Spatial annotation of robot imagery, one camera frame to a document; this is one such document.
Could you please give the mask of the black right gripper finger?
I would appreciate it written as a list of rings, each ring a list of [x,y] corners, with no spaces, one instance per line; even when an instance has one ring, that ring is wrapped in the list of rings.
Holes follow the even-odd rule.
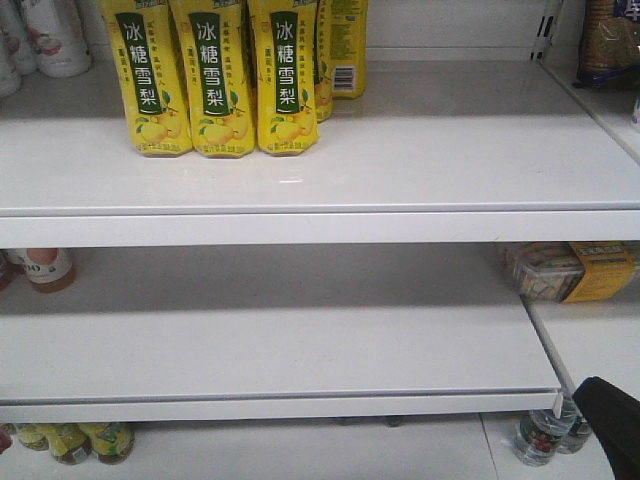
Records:
[[[639,401],[606,380],[586,378],[572,395],[615,479],[639,478]]]

